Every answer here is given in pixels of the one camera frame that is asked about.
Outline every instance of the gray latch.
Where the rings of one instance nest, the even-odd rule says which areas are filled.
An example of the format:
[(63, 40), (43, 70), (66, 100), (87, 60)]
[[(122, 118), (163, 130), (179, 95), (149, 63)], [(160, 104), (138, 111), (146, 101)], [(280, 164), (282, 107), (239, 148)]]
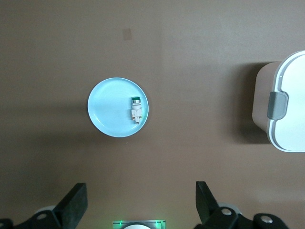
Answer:
[(270, 92), (267, 117), (270, 119), (284, 118), (287, 112), (288, 95), (284, 92)]

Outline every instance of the white plastic container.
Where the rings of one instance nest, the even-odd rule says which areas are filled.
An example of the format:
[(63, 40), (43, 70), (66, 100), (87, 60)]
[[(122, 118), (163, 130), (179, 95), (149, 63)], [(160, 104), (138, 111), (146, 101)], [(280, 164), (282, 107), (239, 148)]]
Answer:
[(253, 121), (285, 152), (305, 152), (305, 51), (257, 74)]

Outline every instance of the stain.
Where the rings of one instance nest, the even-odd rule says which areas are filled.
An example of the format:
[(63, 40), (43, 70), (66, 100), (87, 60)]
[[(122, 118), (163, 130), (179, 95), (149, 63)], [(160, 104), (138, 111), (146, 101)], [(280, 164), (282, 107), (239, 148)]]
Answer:
[(130, 28), (123, 30), (124, 41), (129, 41), (132, 39), (132, 30)]

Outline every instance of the screw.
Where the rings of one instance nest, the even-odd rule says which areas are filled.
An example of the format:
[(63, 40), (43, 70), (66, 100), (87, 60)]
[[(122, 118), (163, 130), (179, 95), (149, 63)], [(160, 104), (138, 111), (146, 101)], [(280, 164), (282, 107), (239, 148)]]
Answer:
[(269, 216), (261, 216), (261, 220), (265, 223), (272, 223), (273, 220)]
[(37, 219), (38, 219), (38, 220), (41, 220), (41, 219), (44, 219), (44, 218), (46, 218), (46, 217), (47, 217), (47, 214), (44, 214), (44, 213), (43, 213), (43, 214), (38, 215), (38, 216), (37, 216)]
[(232, 215), (232, 212), (227, 208), (222, 209), (221, 212), (226, 216)]

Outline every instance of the container lid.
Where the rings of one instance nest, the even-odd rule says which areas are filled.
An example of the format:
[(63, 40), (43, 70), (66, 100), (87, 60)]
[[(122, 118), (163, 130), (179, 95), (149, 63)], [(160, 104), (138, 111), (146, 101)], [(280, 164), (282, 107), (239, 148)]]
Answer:
[(268, 106), (268, 137), (285, 152), (305, 152), (305, 51), (277, 68)]

